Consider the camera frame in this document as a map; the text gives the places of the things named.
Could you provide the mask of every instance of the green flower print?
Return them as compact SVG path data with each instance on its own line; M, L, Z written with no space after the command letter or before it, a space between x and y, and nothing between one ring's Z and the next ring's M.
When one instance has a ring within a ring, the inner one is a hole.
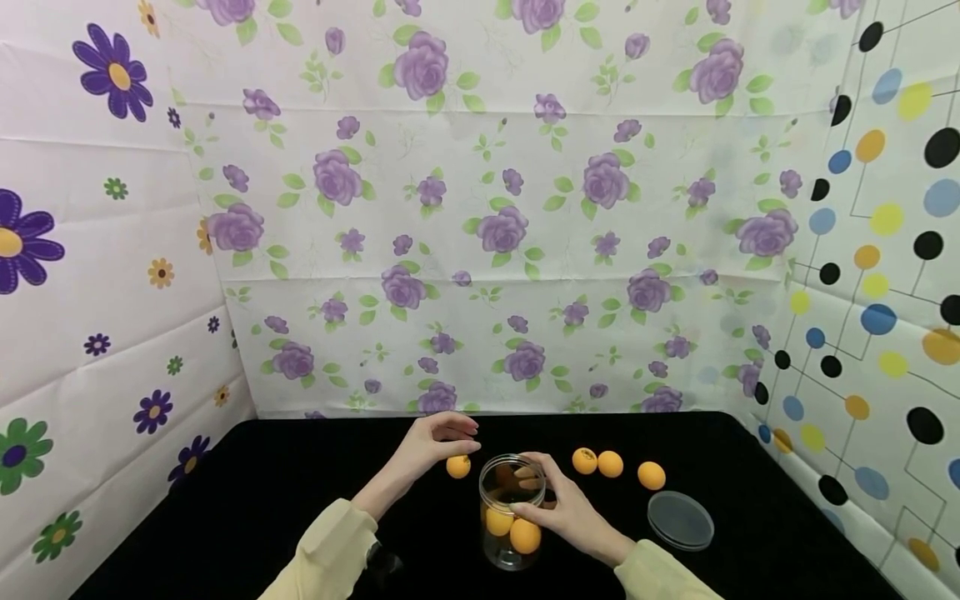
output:
M123 200L127 198L127 185L120 181L116 177L108 177L104 181L104 189L107 190L107 195L113 198L114 200Z
M14 419L7 425L7 435L0 434L0 495L10 495L20 488L24 477L37 477L43 472L39 460L54 447L53 440L43 440L47 423L39 420L27 428L26 419Z
M78 520L79 517L80 511L74 511L70 515L63 513L57 517L57 520L43 528L40 539L36 541L32 550L36 554L37 564L47 559L55 560L63 548L73 543L77 538L77 532L84 526L84 522Z
M167 373L171 375L176 375L180 372L180 369L183 368L183 359L179 356L174 356L170 359L170 362L167 363Z

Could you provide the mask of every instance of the ping pong ball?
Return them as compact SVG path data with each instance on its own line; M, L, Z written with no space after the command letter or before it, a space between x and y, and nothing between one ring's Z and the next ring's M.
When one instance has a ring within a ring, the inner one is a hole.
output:
M492 536L499 538L510 533L510 528L514 524L513 515L504 515L494 509L487 509L487 531Z
M454 479L463 479L470 472L470 458L466 454L446 459L446 472Z
M581 475L590 475L597 470L597 455L589 448L579 448L573 453L573 467Z
M623 472L623 459L612 450L601 452L597 465L600 467L600 472L610 478L619 477Z
M540 547L540 528L518 518L510 528L510 544L520 554L532 554Z
M666 473L657 463L643 463L636 470L636 476L647 490L659 490L666 484Z

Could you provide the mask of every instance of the hand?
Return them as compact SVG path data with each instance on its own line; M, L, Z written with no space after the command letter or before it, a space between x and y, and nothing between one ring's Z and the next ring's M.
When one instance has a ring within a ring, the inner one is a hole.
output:
M479 450L480 443L473 440L476 433L476 421L462 413L437 413L415 420L394 455L351 503L380 520L438 461Z
M553 510L546 510L520 502L511 504L510 510L520 518L546 527L576 549L608 566L622 564L636 543L613 529L596 512L577 484L560 471L549 454L523 452L521 456L543 468L548 486L557 495L557 506Z

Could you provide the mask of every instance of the black dot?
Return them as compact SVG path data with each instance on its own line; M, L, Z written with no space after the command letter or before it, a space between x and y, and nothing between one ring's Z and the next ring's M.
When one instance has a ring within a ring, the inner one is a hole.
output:
M939 444L944 438L944 425L930 409L918 406L906 414L906 426L921 444Z
M837 96L837 107L833 111L833 122L830 123L830 126L836 127L847 120L852 108L853 102L850 101L850 96L847 94Z
M827 502L834 506L843 506L849 499L843 485L829 475L821 477L817 487L820 488L820 493L824 495Z
M960 325L960 296L950 294L940 303L940 316L951 325Z
M824 285L833 285L840 279L840 267L835 262L829 262L820 268L820 280Z
M840 373L843 372L843 365L840 364L836 356L828 354L820 361L820 371L824 372L824 375L827 377L833 379L839 377Z
M754 398L756 398L757 404L763 405L770 401L770 393L767 392L767 386L763 385L762 381L756 383L756 389L754 390Z
M931 135L924 149L926 164L934 169L943 169L952 163L958 154L960 154L960 132L953 127L944 127Z
M774 354L774 362L781 370L785 371L790 368L790 354L786 350L777 350L777 353Z
M933 260L944 251L944 238L936 231L924 231L913 242L913 253L923 260Z
M874 21L860 35L860 52L870 52L876 48L881 37L883 37L883 23Z
M827 194L830 193L830 182L824 178L819 178L813 182L813 195L810 196L810 200L813 202L820 202L822 199L827 197Z

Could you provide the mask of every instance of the orange dot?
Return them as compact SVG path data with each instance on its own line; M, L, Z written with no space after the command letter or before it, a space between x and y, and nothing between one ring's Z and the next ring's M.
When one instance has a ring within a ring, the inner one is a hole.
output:
M870 416L870 404L867 404L867 400L863 399L863 396L847 396L843 403L847 409L847 414L856 420L867 420Z
M930 547L930 544L922 540L917 540L916 538L910 538L907 543L907 547L910 548L910 552L913 552L913 555L917 557L917 560L930 569L934 573L940 570L940 559L937 558L937 555L933 552L933 548Z
M949 329L934 329L924 336L924 353L935 363L960 362L960 338Z
M863 134L856 144L856 159L860 162L873 162L887 143L887 136L881 130L870 130Z
M783 454L789 454L793 451L793 442L790 441L789 434L779 427L774 429L774 445Z
M880 250L876 246L861 246L853 255L853 264L857 269L873 269L880 262Z

